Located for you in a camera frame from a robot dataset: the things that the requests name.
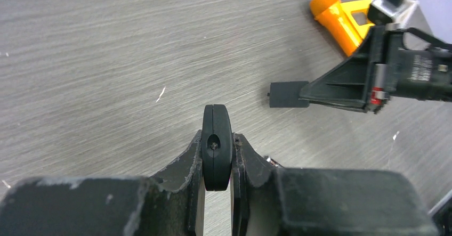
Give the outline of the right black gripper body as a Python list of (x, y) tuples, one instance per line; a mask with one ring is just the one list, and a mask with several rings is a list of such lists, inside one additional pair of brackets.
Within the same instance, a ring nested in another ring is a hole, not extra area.
[(403, 97), (400, 88), (401, 62), (397, 56), (404, 50), (401, 28), (387, 30), (371, 27), (364, 39), (368, 45), (368, 84), (365, 113), (379, 113), (395, 97)]

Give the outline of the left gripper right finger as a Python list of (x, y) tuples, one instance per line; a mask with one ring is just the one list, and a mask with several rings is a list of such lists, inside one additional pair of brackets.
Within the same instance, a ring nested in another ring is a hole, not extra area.
[(236, 134), (233, 235), (437, 235), (413, 185), (387, 170), (274, 167)]

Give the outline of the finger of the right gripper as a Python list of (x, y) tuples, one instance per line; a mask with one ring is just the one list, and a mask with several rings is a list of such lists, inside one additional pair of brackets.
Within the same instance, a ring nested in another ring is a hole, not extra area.
[(274, 82), (267, 93), (270, 108), (307, 108), (309, 101), (300, 98), (300, 90), (308, 81)]
[(374, 34), (369, 33), (350, 57), (303, 86), (299, 99), (343, 110), (374, 112), (375, 106), (371, 104), (375, 73), (373, 41)]

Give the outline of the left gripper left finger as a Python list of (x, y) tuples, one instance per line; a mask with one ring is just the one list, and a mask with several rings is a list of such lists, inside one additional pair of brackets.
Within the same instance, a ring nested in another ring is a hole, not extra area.
[(1, 201), (1, 235), (202, 235), (201, 133), (152, 176), (31, 177)]

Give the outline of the black remote control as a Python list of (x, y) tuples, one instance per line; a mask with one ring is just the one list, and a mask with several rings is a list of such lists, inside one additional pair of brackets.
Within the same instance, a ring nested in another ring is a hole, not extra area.
[(205, 106), (200, 149), (206, 190), (226, 190), (231, 174), (233, 134), (225, 105)]

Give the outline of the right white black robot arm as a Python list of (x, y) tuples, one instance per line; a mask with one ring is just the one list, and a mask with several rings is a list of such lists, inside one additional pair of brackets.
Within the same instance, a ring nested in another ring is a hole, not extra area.
[(392, 97), (451, 101), (451, 45), (417, 28), (371, 27), (356, 51), (312, 82), (270, 85), (272, 108), (320, 104), (378, 113)]

